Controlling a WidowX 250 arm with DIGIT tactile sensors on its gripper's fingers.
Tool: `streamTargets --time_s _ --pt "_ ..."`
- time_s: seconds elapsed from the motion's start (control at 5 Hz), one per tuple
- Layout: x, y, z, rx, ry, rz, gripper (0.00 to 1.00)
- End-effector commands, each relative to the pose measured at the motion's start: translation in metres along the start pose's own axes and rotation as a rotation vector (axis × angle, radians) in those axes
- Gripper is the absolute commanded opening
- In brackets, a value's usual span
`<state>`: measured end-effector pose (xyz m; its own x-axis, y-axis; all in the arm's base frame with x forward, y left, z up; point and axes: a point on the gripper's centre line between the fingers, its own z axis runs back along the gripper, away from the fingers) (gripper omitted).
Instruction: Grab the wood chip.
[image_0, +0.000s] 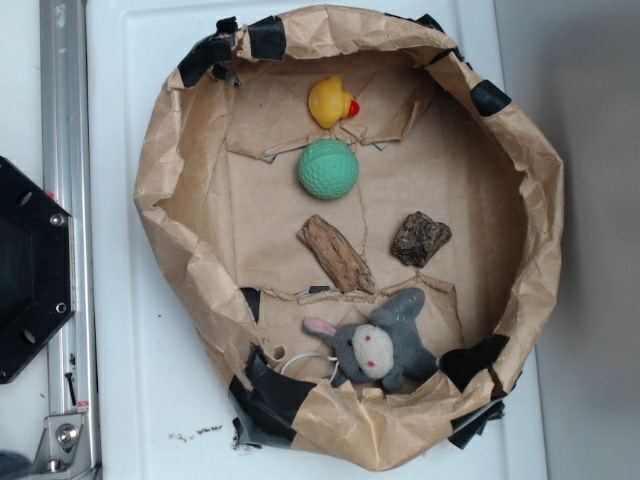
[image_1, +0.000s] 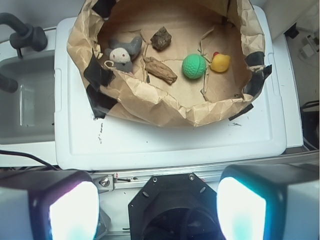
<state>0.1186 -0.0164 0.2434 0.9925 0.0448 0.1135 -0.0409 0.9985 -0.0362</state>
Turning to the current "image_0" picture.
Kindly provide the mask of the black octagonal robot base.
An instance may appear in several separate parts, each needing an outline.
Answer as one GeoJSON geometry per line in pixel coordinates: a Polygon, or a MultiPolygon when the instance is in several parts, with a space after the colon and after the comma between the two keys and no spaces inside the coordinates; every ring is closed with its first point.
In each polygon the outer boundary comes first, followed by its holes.
{"type": "Polygon", "coordinates": [[[74,313],[70,215],[1,159],[1,382],[14,381],[74,313]]]}

